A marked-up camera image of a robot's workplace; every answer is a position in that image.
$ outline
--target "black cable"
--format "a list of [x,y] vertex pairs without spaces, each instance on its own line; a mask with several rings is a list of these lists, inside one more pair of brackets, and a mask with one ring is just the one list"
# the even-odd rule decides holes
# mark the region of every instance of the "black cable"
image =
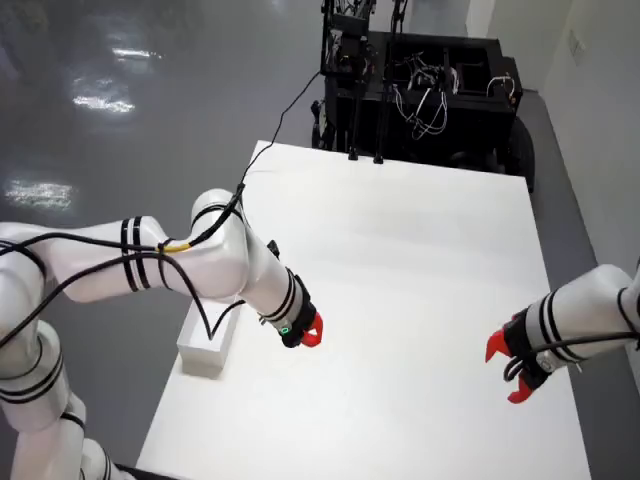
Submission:
[[[298,96],[293,100],[293,102],[291,102],[291,104],[282,112],[282,114],[280,115],[280,121],[278,123],[278,128],[276,129],[276,132],[273,134],[273,139],[271,140],[271,143],[269,145],[267,145],[266,147],[264,147],[262,150],[260,150],[260,152],[258,152],[258,154],[254,157],[254,159],[249,163],[247,168],[244,170],[244,173],[242,174],[242,178],[240,179],[240,183],[238,184],[238,187],[236,189],[236,193],[233,195],[233,197],[231,198],[229,203],[226,205],[225,209],[222,210],[222,213],[220,214],[218,219],[214,222],[214,224],[211,227],[207,228],[204,232],[202,232],[200,235],[198,235],[198,237],[196,237],[193,241],[189,242],[190,246],[193,247],[193,246],[198,245],[199,243],[202,243],[205,240],[211,238],[211,236],[218,231],[218,229],[222,226],[222,224],[225,221],[227,221],[229,216],[233,213],[233,210],[234,210],[235,206],[238,204],[238,202],[241,202],[242,192],[244,191],[244,187],[245,187],[244,178],[246,177],[247,172],[253,166],[253,164],[256,162],[258,157],[265,150],[267,150],[267,149],[269,149],[269,148],[271,148],[273,146],[273,144],[276,141],[276,138],[278,137],[278,133],[280,133],[280,128],[282,127],[282,122],[284,120],[284,116],[289,112],[289,110],[291,110],[293,108],[293,106],[300,99],[300,97],[302,97],[302,95],[304,95],[304,93],[307,91],[307,89],[309,88],[311,83],[313,83],[313,81],[321,73],[322,73],[321,71],[318,71],[317,73],[315,73],[313,75],[313,77],[311,77],[311,79],[307,82],[307,84],[302,89],[302,91],[298,94]],[[233,303],[227,309],[225,309],[225,311],[222,313],[222,315],[220,315],[220,317],[218,318],[218,321],[216,322],[216,324],[215,324],[215,326],[214,326],[214,328],[212,330],[211,326],[209,324],[209,320],[207,318],[207,315],[206,315],[206,313],[204,311],[204,308],[202,306],[202,302],[200,301],[200,298],[198,297],[198,292],[196,291],[196,289],[195,289],[195,287],[193,285],[193,282],[191,281],[191,279],[189,278],[187,273],[184,271],[182,266],[175,259],[173,259],[172,257],[166,255],[164,252],[157,252],[156,251],[156,248],[157,248],[156,246],[133,245],[133,244],[123,243],[123,242],[114,242],[114,241],[110,241],[110,240],[101,240],[101,239],[96,239],[96,238],[91,238],[91,237],[85,237],[83,235],[77,235],[77,234],[74,234],[74,233],[68,233],[68,232],[49,232],[49,233],[44,233],[42,235],[37,235],[37,236],[35,236],[33,238],[30,238],[29,240],[25,240],[24,242],[21,242],[21,243],[16,243],[16,244],[12,244],[10,246],[5,246],[5,248],[0,250],[0,257],[3,256],[3,255],[6,255],[7,253],[14,252],[14,251],[20,251],[20,250],[24,251],[25,248],[27,248],[27,247],[29,247],[31,245],[34,245],[36,243],[39,243],[39,242],[42,242],[42,241],[45,241],[45,240],[50,240],[50,239],[53,239],[53,238],[62,238],[62,239],[66,239],[66,240],[72,240],[72,241],[81,242],[81,243],[88,243],[90,245],[98,245],[98,246],[102,246],[102,247],[111,247],[111,248],[132,250],[132,251],[134,251],[136,253],[132,253],[132,254],[129,254],[129,255],[122,255],[120,257],[116,257],[116,258],[113,258],[111,260],[107,260],[106,262],[102,262],[102,263],[99,263],[97,265],[94,265],[93,267],[90,267],[90,268],[87,268],[85,270],[82,270],[82,271],[70,276],[66,280],[64,280],[56,288],[54,288],[49,295],[47,295],[47,297],[27,316],[27,318],[25,318],[15,328],[13,328],[4,338],[0,339],[0,348],[4,347],[16,335],[18,335],[22,330],[24,330],[24,328],[27,325],[29,325],[29,323],[31,323],[53,301],[53,299],[55,299],[58,295],[60,295],[60,293],[62,293],[65,288],[67,288],[69,285],[71,285],[75,281],[80,280],[81,278],[84,278],[87,275],[91,275],[93,273],[100,272],[100,271],[102,271],[102,270],[104,270],[106,268],[113,267],[115,265],[120,265],[120,264],[123,264],[123,263],[126,263],[126,262],[135,261],[135,260],[142,260],[142,259],[145,259],[145,258],[154,258],[154,259],[158,259],[161,262],[162,261],[168,262],[171,266],[173,266],[173,268],[176,269],[176,271],[178,272],[178,274],[180,275],[180,277],[184,281],[187,289],[189,290],[189,294],[193,298],[193,301],[195,302],[196,307],[198,308],[200,316],[202,317],[202,321],[205,324],[205,328],[207,330],[207,336],[209,337],[209,340],[211,340],[213,338],[213,335],[215,334],[216,330],[220,326],[220,323],[222,322],[224,316],[229,311],[231,311],[233,308],[241,305],[242,304],[241,302],[244,303],[244,300],[240,300],[238,302]]]
[[222,226],[222,224],[226,222],[227,219],[231,216],[236,205],[240,201],[240,198],[242,197],[243,191],[244,191],[244,183],[240,182],[240,184],[238,185],[238,188],[236,189],[236,193],[233,195],[233,197],[231,197],[231,200],[229,200],[229,203],[227,203],[226,207],[224,208],[224,210],[222,210],[222,213],[216,219],[213,225],[208,227],[204,232],[198,235],[194,240],[190,241],[189,245],[191,245],[192,247],[195,247],[199,243],[202,243],[205,240],[208,240],[209,238],[211,238],[213,234],[216,233],[218,229]]
[[232,303],[231,305],[229,305],[227,308],[224,309],[224,312],[222,312],[222,314],[220,314],[220,316],[218,317],[218,321],[216,322],[216,324],[213,326],[213,330],[211,330],[211,338],[213,338],[213,336],[216,334],[216,332],[218,331],[218,327],[220,326],[220,324],[222,323],[222,320],[224,319],[224,317],[227,316],[227,314],[233,310],[236,307],[239,307],[240,305],[244,305],[245,302],[244,300],[238,300],[237,302]]
[[504,369],[504,380],[510,382],[518,376],[518,374],[524,368],[524,362],[528,358],[537,355],[538,353],[545,352],[547,350],[568,347],[571,345],[584,345],[587,343],[609,342],[612,340],[628,340],[640,339],[640,335],[634,332],[616,332],[616,333],[603,333],[600,335],[589,335],[584,337],[576,337],[571,340],[562,340],[560,342],[546,343],[539,347],[533,348],[523,355],[518,355],[512,358]]
[[29,240],[25,240],[24,242],[14,243],[10,246],[4,247],[2,250],[0,250],[0,257],[3,255],[6,255],[7,253],[20,251],[22,249],[30,247],[31,245],[42,242],[44,240],[51,240],[52,238],[63,238],[66,240],[73,240],[75,242],[88,243],[90,245],[133,250],[137,252],[154,252],[156,249],[156,247],[151,247],[147,245],[132,245],[129,243],[113,242],[111,240],[100,240],[97,238],[85,237],[84,235],[76,235],[74,233],[49,232],[49,233],[43,233],[42,235],[36,235],[35,237],[30,238]]
[[313,81],[318,77],[318,75],[320,75],[322,72],[318,71],[316,72],[313,77],[311,77],[311,79],[307,82],[307,84],[305,85],[305,87],[302,89],[302,91],[298,94],[298,96],[293,100],[293,102],[291,102],[291,105],[289,105],[281,114],[280,114],[280,122],[278,123],[278,128],[276,128],[276,133],[273,134],[273,138],[271,139],[271,143],[269,145],[267,145],[266,147],[264,147],[262,150],[260,150],[258,152],[258,154],[254,157],[253,160],[251,160],[251,162],[249,162],[249,165],[247,165],[247,168],[245,168],[244,173],[242,174],[242,178],[240,179],[240,184],[244,183],[244,178],[247,176],[247,172],[249,171],[249,169],[253,166],[254,163],[256,163],[256,160],[258,160],[258,157],[260,155],[262,155],[262,153],[265,150],[268,150],[269,148],[273,147],[273,144],[276,142],[276,138],[278,137],[278,133],[280,133],[280,128],[282,127],[282,121],[284,119],[284,116],[289,112],[289,110],[291,110],[293,108],[293,106],[296,104],[296,102],[298,100],[300,100],[300,97],[302,97],[302,95],[305,94],[305,92],[307,91],[307,89],[311,86],[311,84],[313,83]]
[[195,302],[196,307],[198,308],[198,312],[200,313],[200,316],[202,317],[202,321],[204,322],[205,328],[207,330],[207,336],[209,337],[209,340],[211,340],[213,338],[213,331],[211,330],[211,326],[209,324],[207,314],[205,313],[204,308],[202,306],[202,302],[198,297],[198,292],[193,286],[193,282],[191,281],[187,273],[184,271],[182,266],[175,259],[171,258],[168,255],[164,255],[162,253],[158,253],[155,251],[149,251],[149,252],[145,251],[145,252],[136,252],[129,255],[123,255],[121,257],[116,257],[111,260],[107,260],[106,262],[102,262],[97,265],[94,265],[93,267],[82,270],[74,275],[71,275],[69,278],[61,282],[56,288],[54,288],[51,291],[51,293],[49,293],[49,295],[47,295],[45,299],[42,300],[42,302],[40,302],[40,304],[27,316],[27,318],[22,320],[4,338],[0,339],[0,349],[4,347],[7,343],[9,343],[22,330],[24,330],[24,328],[27,325],[29,325],[33,320],[35,320],[35,318],[53,301],[53,299],[55,299],[58,295],[60,295],[64,291],[64,289],[67,288],[72,283],[76,282],[77,280],[80,280],[81,278],[86,277],[87,275],[100,272],[109,267],[113,267],[115,265],[120,265],[125,262],[135,261],[139,259],[142,260],[145,258],[154,258],[154,259],[161,258],[163,261],[168,262],[173,268],[176,269],[176,271],[178,272],[178,275],[180,275],[180,277],[184,281],[184,284],[189,290],[189,294],[193,298],[193,301]]

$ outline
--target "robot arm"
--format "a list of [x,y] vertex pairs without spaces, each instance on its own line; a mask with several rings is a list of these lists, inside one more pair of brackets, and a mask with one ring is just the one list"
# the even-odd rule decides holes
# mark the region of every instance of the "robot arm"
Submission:
[[521,403],[555,370],[640,340],[639,330],[640,270],[632,281],[601,265],[516,313],[490,337],[486,361],[514,357],[505,380],[518,376],[509,401]]
[[[191,234],[180,241],[168,239],[152,217],[62,231],[4,223],[0,224],[0,239],[6,247],[50,232],[63,232],[121,245],[154,248],[163,245],[170,252],[180,250],[173,248],[175,246],[193,243],[194,238],[211,228],[231,198],[224,190],[202,194],[192,209]],[[12,333],[40,303],[46,277],[54,277],[62,284],[86,269],[131,253],[126,247],[55,237],[34,243],[28,250],[23,248],[0,256],[0,403],[18,431],[43,428],[62,414],[68,401],[68,387],[59,385],[58,388],[53,382],[56,369],[63,369],[62,362],[57,361],[59,342],[55,332],[44,322],[33,321],[19,333]],[[155,287],[192,293],[178,271],[154,255],[154,258],[137,258],[87,275],[69,284],[64,292],[77,302],[93,302]],[[184,270],[199,296],[220,301],[241,297],[278,330],[285,346],[320,343],[322,319],[304,284],[246,227],[239,204],[205,241],[167,255]],[[37,380],[28,378],[34,375]],[[51,381],[42,383],[47,375]],[[40,397],[32,393],[25,393],[25,398],[18,395],[18,392],[33,392],[34,384],[48,386],[47,382],[51,388]]]

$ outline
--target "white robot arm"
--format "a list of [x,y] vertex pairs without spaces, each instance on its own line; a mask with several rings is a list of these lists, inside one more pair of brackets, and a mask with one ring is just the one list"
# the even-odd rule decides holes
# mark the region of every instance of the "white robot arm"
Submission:
[[[247,227],[240,193],[202,194],[191,212],[191,234],[180,241],[169,239],[152,217],[77,230],[0,223],[0,405],[13,428],[41,432],[61,416],[73,416],[70,411],[84,412],[81,402],[74,407],[71,401],[58,337],[38,319],[47,303],[41,297],[48,278],[77,302],[155,287],[195,295],[198,305],[197,296],[224,302],[240,297],[277,329],[285,346],[320,343],[322,319],[304,284]],[[201,314],[211,338],[215,329]],[[77,462],[69,466],[67,454],[62,461],[67,473],[54,475],[49,466],[45,476],[34,475],[28,466],[33,451],[27,455],[27,450],[19,441],[12,478],[72,478],[64,475],[74,468],[78,478]],[[22,475],[20,459],[27,456],[28,474]]]
[[513,357],[506,381],[518,377],[512,403],[527,400],[555,370],[640,341],[640,270],[631,278],[601,265],[516,313],[487,343]]

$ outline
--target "black stripe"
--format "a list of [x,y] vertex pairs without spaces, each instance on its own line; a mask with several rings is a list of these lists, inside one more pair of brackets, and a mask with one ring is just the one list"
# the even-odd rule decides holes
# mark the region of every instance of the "black stripe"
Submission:
[[[128,229],[129,229],[129,219],[125,219],[122,221],[122,226],[120,227],[120,242],[122,244],[125,243],[129,243],[127,241],[127,233],[128,233]],[[122,247],[122,255],[127,255],[129,253],[129,251]],[[138,287],[136,287],[136,283],[133,280],[133,272],[131,271],[131,263],[130,262],[124,262],[122,264],[122,266],[124,267],[124,274],[127,277],[127,282],[129,283],[129,288],[131,289],[132,292],[137,292],[138,291]]]
[[109,457],[107,457],[107,452],[104,451],[104,448],[102,449],[102,454],[104,455],[104,474],[102,475],[102,480],[107,480],[109,478],[107,476],[107,474],[109,474]]
[[[547,295],[542,299],[542,303],[540,304],[539,319],[540,319],[540,330],[542,331],[542,336],[544,337],[544,341],[546,343],[551,343],[551,337],[549,336],[549,332],[547,332],[547,326],[544,324],[544,307],[547,304],[548,298],[549,298],[549,295]],[[558,353],[558,350],[556,350],[555,348],[551,348],[549,350],[551,350],[555,354],[555,356],[558,357],[560,360],[567,363],[571,362],[570,360],[566,359],[563,355],[560,355],[560,353]]]
[[29,250],[28,248],[22,247],[16,243],[10,242],[8,240],[0,240],[0,245],[2,245],[3,247],[15,247],[16,252],[21,253],[22,255],[27,257],[29,260],[31,260],[33,263],[35,263],[36,266],[38,267],[38,270],[40,270],[40,273],[42,273],[42,276],[44,278],[47,278],[46,265],[44,264],[42,259],[39,256],[37,256],[35,253],[33,253],[31,250]]
[[[551,327],[551,332],[553,333],[553,336],[556,337],[557,342],[561,342],[562,337],[560,336],[560,332],[558,331],[555,318],[553,317],[553,298],[556,296],[556,292],[557,290],[553,292],[551,295],[549,295],[549,301],[547,302],[547,317],[549,318],[549,326]],[[566,353],[569,357],[576,360],[577,362],[586,360],[586,358],[581,357],[577,353],[574,353],[571,350],[569,350],[569,347],[560,347],[560,349],[564,353]]]
[[60,420],[69,420],[70,422],[75,423],[76,425],[78,425],[82,430],[84,430],[84,422],[82,420],[80,420],[78,417],[76,417],[74,414],[69,413],[69,412],[63,412],[62,415],[60,415]]
[[[193,222],[191,222],[191,228],[193,228],[196,222],[200,220],[200,218],[202,218],[203,215],[206,215],[207,213],[211,213],[211,212],[217,212],[218,210],[224,210],[226,207],[227,207],[226,203],[214,203],[213,205],[208,205],[204,207],[194,217]],[[244,222],[242,215],[240,215],[240,212],[238,212],[235,208],[231,211],[231,213],[234,214],[236,217],[238,217],[241,222]]]
[[[140,222],[142,217],[136,217],[133,220],[133,244],[140,245]],[[141,258],[136,260],[136,266],[138,267],[138,275],[140,275],[140,282],[144,288],[151,288],[149,280],[147,280],[147,272],[144,271],[144,262]]]
[[6,395],[7,397],[21,397],[23,395],[28,395],[36,391],[37,389],[43,387],[51,379],[51,377],[54,375],[54,372],[57,370],[58,366],[60,366],[61,364],[62,364],[62,351],[58,353],[58,358],[56,359],[56,363],[54,363],[53,368],[51,368],[51,371],[47,374],[46,377],[44,377],[38,383],[28,388],[17,390],[17,391],[3,390],[0,388],[0,396]]
[[269,322],[277,322],[278,320],[281,320],[287,313],[289,313],[289,308],[291,308],[291,304],[296,298],[297,287],[295,279],[293,278],[291,270],[289,270],[288,268],[287,273],[289,274],[289,285],[287,286],[287,294],[284,297],[284,301],[271,315],[263,315],[264,318],[266,318]]
[[27,398],[21,398],[19,400],[9,400],[7,398],[4,398],[2,396],[0,396],[0,398],[2,398],[2,400],[4,400],[7,403],[12,403],[14,405],[22,405],[25,403],[29,403],[29,402],[33,402],[34,400],[37,400],[38,398],[40,398],[41,396],[43,396],[44,394],[46,394],[49,390],[51,390],[53,388],[53,386],[56,384],[56,382],[58,381],[58,378],[60,377],[60,374],[62,373],[62,370],[64,369],[64,365],[62,362],[60,362],[60,366],[58,367],[58,370],[55,374],[55,376],[51,379],[51,382],[42,390],[36,392],[35,394],[33,394],[30,397]]
[[620,311],[620,315],[622,315],[622,318],[624,318],[624,321],[627,324],[627,327],[629,327],[629,330],[631,330],[633,333],[638,333],[638,329],[631,322],[631,320],[629,320],[629,317],[627,316],[627,312],[625,312],[624,308],[622,308],[622,293],[625,290],[626,290],[626,288],[623,288],[618,292],[618,310]]
[[27,370],[24,373],[21,373],[20,375],[16,375],[14,377],[4,377],[4,378],[0,378],[0,380],[15,380],[17,378],[22,378],[22,377],[26,377],[27,375],[29,375],[31,372],[33,372],[36,367],[38,365],[40,365],[40,360],[42,360],[42,339],[40,337],[38,337],[38,347],[40,348],[40,352],[38,353],[38,359],[36,360],[36,363],[33,364],[33,367],[31,367],[29,370]]
[[107,461],[107,468],[105,472],[107,476],[105,478],[106,480],[111,480],[111,459],[109,458],[109,455],[107,455],[107,452],[104,451],[104,449],[102,451],[104,452],[104,458]]

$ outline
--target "wheel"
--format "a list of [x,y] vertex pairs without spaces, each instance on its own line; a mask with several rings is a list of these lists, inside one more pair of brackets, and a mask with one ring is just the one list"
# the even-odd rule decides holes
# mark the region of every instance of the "wheel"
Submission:
[[526,125],[515,117],[507,147],[498,152],[498,160],[507,175],[519,175],[527,181],[529,193],[533,193],[536,178],[536,156],[533,140]]

